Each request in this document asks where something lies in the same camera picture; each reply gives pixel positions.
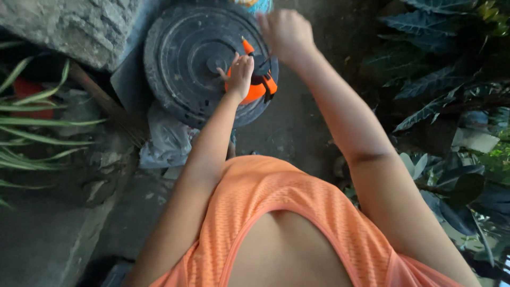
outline person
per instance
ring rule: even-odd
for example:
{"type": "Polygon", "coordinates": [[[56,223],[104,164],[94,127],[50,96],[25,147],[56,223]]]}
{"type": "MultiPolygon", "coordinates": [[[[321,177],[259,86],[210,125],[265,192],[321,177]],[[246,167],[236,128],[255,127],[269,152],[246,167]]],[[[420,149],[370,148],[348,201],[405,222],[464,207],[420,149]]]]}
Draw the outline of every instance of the person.
{"type": "Polygon", "coordinates": [[[310,23],[292,10],[258,21],[273,55],[312,92],[363,213],[287,162],[225,161],[254,66],[236,55],[229,90],[124,286],[479,286],[374,113],[316,48],[310,23]]]}

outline hand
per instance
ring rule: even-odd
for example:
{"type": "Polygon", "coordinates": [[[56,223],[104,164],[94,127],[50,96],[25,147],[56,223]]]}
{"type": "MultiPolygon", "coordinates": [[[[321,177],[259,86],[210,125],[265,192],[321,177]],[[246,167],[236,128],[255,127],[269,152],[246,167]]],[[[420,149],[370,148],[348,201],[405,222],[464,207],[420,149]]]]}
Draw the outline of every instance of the hand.
{"type": "Polygon", "coordinates": [[[296,10],[258,13],[257,20],[271,53],[287,65],[317,50],[312,25],[296,10]]]}
{"type": "Polygon", "coordinates": [[[254,61],[253,57],[241,56],[236,52],[236,56],[232,61],[232,70],[230,77],[225,74],[221,68],[216,68],[221,78],[226,82],[228,91],[234,97],[238,97],[239,103],[248,95],[251,85],[251,75],[253,74],[254,61]]]}

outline orange mesh shirt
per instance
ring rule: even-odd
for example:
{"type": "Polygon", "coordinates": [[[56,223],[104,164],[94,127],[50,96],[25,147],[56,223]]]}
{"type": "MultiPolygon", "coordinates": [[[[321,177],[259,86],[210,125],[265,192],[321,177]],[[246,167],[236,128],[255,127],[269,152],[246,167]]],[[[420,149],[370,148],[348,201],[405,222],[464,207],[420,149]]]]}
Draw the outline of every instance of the orange mesh shirt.
{"type": "Polygon", "coordinates": [[[354,286],[460,286],[397,254],[381,231],[334,185],[271,157],[226,162],[199,239],[151,287],[227,286],[244,237],[262,215],[295,212],[312,222],[336,250],[354,286]]]}

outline white plastic bag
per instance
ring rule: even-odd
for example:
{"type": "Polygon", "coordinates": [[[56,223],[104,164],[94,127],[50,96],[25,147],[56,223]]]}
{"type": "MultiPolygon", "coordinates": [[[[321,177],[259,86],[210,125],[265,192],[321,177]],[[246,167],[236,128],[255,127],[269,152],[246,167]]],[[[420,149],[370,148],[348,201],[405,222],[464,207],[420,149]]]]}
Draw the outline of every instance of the white plastic bag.
{"type": "Polygon", "coordinates": [[[199,132],[169,115],[154,101],[147,115],[151,139],[140,150],[141,169],[160,169],[186,163],[191,139],[199,132]]]}

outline black plastic drum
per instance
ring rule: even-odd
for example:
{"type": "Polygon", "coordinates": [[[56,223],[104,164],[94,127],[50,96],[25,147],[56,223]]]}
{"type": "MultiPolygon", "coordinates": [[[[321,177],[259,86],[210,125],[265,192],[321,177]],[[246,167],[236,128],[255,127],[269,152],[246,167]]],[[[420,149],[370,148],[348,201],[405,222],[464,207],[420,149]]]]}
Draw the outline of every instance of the black plastic drum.
{"type": "MultiPolygon", "coordinates": [[[[256,55],[268,57],[256,20],[237,4],[177,5],[166,10],[150,28],[144,51],[148,82],[163,107],[186,125],[202,128],[225,93],[216,67],[226,71],[235,52],[245,54],[241,36],[256,55]]],[[[278,82],[278,61],[271,59],[270,64],[278,82]]],[[[240,105],[234,127],[255,120],[268,104],[260,98],[240,105]]]]}

